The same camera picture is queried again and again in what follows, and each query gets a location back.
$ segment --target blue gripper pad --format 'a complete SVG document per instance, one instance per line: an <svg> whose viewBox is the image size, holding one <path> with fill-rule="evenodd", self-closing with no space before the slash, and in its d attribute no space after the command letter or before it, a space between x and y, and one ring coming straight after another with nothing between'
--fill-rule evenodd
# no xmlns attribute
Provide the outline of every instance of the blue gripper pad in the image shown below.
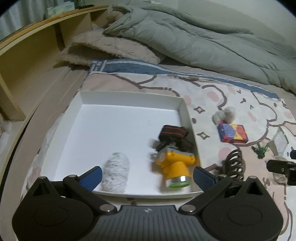
<svg viewBox="0 0 296 241"><path fill-rule="evenodd" d="M201 167L194 168L193 180L204 192L219 181L216 176Z"/></svg>
<svg viewBox="0 0 296 241"><path fill-rule="evenodd" d="M79 179L80 185L82 185L84 188L89 190L90 192L93 191L96 186L100 184L103 178L103 171L102 168L99 166L96 166L86 173L82 174Z"/></svg>

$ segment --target wooden shelf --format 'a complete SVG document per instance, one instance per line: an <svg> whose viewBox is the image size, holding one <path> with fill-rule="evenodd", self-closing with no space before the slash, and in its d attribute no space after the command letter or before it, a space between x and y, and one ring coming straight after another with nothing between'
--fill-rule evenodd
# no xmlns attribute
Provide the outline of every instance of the wooden shelf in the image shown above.
<svg viewBox="0 0 296 241"><path fill-rule="evenodd" d="M6 119L25 120L35 111L53 84L43 74L57 67L58 55L72 37L92 30L92 21L107 23L107 7L69 11L0 42L0 111Z"/></svg>

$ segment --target colorful box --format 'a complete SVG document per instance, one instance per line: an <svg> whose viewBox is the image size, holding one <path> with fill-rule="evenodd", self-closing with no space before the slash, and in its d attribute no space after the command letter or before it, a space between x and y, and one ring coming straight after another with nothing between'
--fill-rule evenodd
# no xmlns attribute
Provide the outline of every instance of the colorful box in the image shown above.
<svg viewBox="0 0 296 241"><path fill-rule="evenodd" d="M242 125L221 122L218 131L222 142L247 143L249 140Z"/></svg>

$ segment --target bedsheet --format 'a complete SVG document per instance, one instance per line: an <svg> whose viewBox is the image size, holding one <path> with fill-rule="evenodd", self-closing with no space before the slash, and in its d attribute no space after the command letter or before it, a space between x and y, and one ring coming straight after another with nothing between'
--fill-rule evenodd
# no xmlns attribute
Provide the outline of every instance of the bedsheet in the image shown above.
<svg viewBox="0 0 296 241"><path fill-rule="evenodd" d="M82 90L135 91L183 97L192 118L202 167L221 163L230 151L239 147L246 162L245 176L255 175L262 181L283 215L284 226L278 240L296 239L293 228L293 214L296 213L293 199L296 187L278 185L272 174L267 171L265 161L273 158L271 151L266 153L264 159L259 160L250 148L258 141L270 140L278 127L281 127L289 140L284 157L289 160L289 152L296 149L296 121L285 101L276 93L230 77L174 71L143 61L126 59L93 62ZM240 110L234 123L244 125L249 137L248 143L233 145L220 142L211 117L215 111L228 106ZM39 161L32 164L31 170L34 169L34 165L42 165L40 158L36 160ZM37 177L35 173L28 173L30 182ZM123 204L174 204L178 208L189 201L189 199L151 200L107 196L103 198L118 208Z"/></svg>
<svg viewBox="0 0 296 241"><path fill-rule="evenodd" d="M193 66L187 66L187 65L184 65L184 64L182 64L176 60L170 59L170 58L166 58L163 62L161 62L161 64L159 66L161 66L165 69L174 70L174 71L178 71L178 72L188 72L188 73L203 74L203 75L208 75L208 76L212 76L212 77L218 77L218 78L222 78L222 79L232 79L232 80L237 80L237 81L240 81L243 83L259 86L265 90L276 93L280 99L284 99L285 103L289 107L293 116L294 117L296 116L296 105L295 105L296 104L296 95L293 92L285 90L283 88L279 88L274 85L265 85L265 84L261 84L261 83L250 81L250 80L236 78L233 76L216 73L216 72L212 72L209 70L200 69L200 68L193 67Z"/></svg>

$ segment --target blue stripe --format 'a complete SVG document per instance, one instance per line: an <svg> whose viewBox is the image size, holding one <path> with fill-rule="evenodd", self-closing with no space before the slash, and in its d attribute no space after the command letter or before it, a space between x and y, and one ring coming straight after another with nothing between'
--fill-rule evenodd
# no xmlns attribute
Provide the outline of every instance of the blue stripe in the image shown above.
<svg viewBox="0 0 296 241"><path fill-rule="evenodd" d="M104 61L106 61L106 63L103 69L101 70L102 64ZM92 71L101 71L105 73L178 74L178 75L185 75L185 76L195 76L195 77L207 78L210 80L216 80L216 81L232 84L237 87L250 90L252 92L262 93L270 98L279 99L278 95L274 92L265 90L256 85L246 84L237 80L225 79L225 78L215 77L215 76L206 75L206 74L174 71L174 70L163 68L156 64L145 62L143 60L132 60L132 59L120 58L120 59L111 59L111 60L104 60L104 61L94 60L89 69L89 74Z"/></svg>

